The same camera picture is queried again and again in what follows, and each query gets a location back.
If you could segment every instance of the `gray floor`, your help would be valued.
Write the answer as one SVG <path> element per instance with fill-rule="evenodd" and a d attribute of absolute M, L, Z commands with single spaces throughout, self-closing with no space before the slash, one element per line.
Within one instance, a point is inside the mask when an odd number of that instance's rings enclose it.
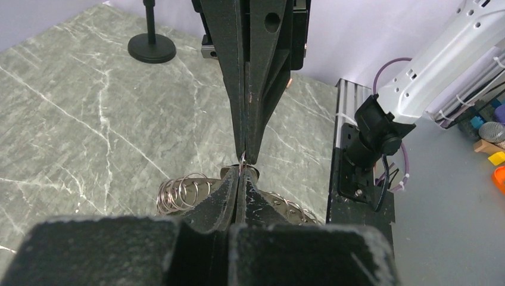
<path fill-rule="evenodd" d="M 48 216 L 154 215 L 159 184 L 236 163 L 218 62 L 168 28 L 169 63 L 132 59 L 145 20 L 93 7 L 0 53 L 0 275 Z M 336 89 L 293 75 L 270 119 L 258 187 L 326 213 Z"/>
<path fill-rule="evenodd" d="M 420 119 L 411 177 L 395 195 L 395 261 L 405 285 L 505 285 L 505 196 L 495 167 L 457 129 Z"/>

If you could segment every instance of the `keyring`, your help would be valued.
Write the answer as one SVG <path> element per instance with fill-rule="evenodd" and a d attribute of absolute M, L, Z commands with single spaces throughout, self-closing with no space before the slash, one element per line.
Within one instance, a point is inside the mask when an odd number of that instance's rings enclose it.
<path fill-rule="evenodd" d="M 238 164 L 238 175 L 239 176 L 242 174 L 242 171 L 244 170 L 244 166 L 245 166 L 245 151 L 240 156 L 240 162 Z"/>

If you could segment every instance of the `black cable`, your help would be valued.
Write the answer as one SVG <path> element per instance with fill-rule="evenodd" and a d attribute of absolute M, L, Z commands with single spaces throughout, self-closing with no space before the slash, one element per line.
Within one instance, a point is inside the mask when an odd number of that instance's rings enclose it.
<path fill-rule="evenodd" d="M 495 86 L 494 88 L 490 89 L 486 94 L 490 93 L 491 91 L 495 90 L 496 88 L 498 88 L 499 86 Z M 505 94 L 505 89 L 503 89 L 502 91 L 500 91 L 497 95 L 495 95 L 493 98 L 491 98 L 488 102 L 486 102 L 483 106 L 481 106 L 479 109 L 477 109 L 476 111 L 474 111 L 473 113 L 470 113 L 470 115 L 466 115 L 466 116 L 459 116 L 458 118 L 456 118 L 455 121 L 451 122 L 446 129 L 449 129 L 451 127 L 453 127 L 454 125 L 458 124 L 458 123 L 461 123 L 467 119 L 470 119 L 474 116 L 476 116 L 479 112 L 481 112 L 481 110 L 483 110 L 486 106 L 490 105 L 492 103 L 493 100 L 497 99 L 498 97 L 500 97 L 501 95 Z"/>
<path fill-rule="evenodd" d="M 485 84 L 481 85 L 479 88 L 477 88 L 476 90 L 474 90 L 471 94 L 468 95 L 468 98 L 473 98 L 475 95 L 477 95 L 479 92 L 481 92 L 486 86 L 488 86 L 493 80 L 496 79 L 496 77 L 498 76 L 501 76 L 501 73 L 499 73 L 498 75 L 496 75 L 494 78 L 490 79 L 488 82 L 486 82 Z M 484 95 L 486 94 L 489 94 L 490 92 L 493 92 L 494 90 L 502 87 L 503 85 L 505 85 L 505 82 L 502 82 L 500 83 L 499 85 L 491 88 L 489 91 L 487 91 Z M 449 117 L 451 118 L 452 116 L 454 116 L 458 111 L 460 111 L 461 107 L 463 106 L 463 104 L 460 104 L 456 109 L 454 109 L 453 111 L 451 111 L 451 113 L 449 113 L 448 115 L 446 115 L 446 117 Z M 436 123 L 442 123 L 445 119 L 439 119 L 439 120 L 436 120 L 435 122 Z"/>
<path fill-rule="evenodd" d="M 374 212 L 378 212 L 381 210 L 382 203 L 384 202 L 384 197 L 386 196 L 386 192 L 388 190 L 388 182 L 389 182 L 389 164 L 388 164 L 388 159 L 385 154 L 382 155 L 382 164 L 384 165 L 384 184 L 382 184 L 382 191 L 381 191 L 381 196 L 379 197 L 379 202 L 377 203 L 377 206 L 373 210 Z"/>
<path fill-rule="evenodd" d="M 394 170 L 393 172 L 391 172 L 390 176 L 391 176 L 391 180 L 389 181 L 388 183 L 388 188 L 391 189 L 391 184 L 393 184 L 393 181 L 394 181 L 394 178 L 396 178 L 396 175 L 400 172 L 399 169 L 396 169 Z"/>

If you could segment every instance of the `marble tabletop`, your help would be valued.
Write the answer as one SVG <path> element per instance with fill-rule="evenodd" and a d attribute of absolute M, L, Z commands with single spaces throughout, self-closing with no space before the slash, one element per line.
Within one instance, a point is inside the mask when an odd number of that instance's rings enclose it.
<path fill-rule="evenodd" d="M 98 5 L 0 53 L 0 275 L 53 215 L 154 215 L 159 184 L 236 163 L 230 107 L 200 39 L 165 64 L 126 51 L 145 20 Z M 264 134 L 258 187 L 326 213 L 336 89 L 293 74 Z"/>

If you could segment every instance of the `black metal plate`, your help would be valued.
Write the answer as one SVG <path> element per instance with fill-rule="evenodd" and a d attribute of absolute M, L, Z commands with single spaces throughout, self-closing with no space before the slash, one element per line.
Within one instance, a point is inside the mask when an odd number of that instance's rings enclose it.
<path fill-rule="evenodd" d="M 348 138 L 348 134 L 357 136 L 357 129 L 351 125 L 344 124 L 342 127 L 342 149 L 347 147 L 352 140 Z M 391 222 L 395 221 L 394 214 L 394 196 L 387 192 L 380 212 L 374 212 L 368 204 L 358 203 L 339 195 L 341 186 L 341 173 L 345 170 L 346 163 L 342 160 L 342 149 L 334 148 L 332 156 L 332 170 L 330 178 L 330 189 L 328 195 L 328 209 L 326 211 L 326 223 L 353 223 L 359 225 L 369 225 L 377 228 L 387 238 L 389 243 L 393 245 Z"/>

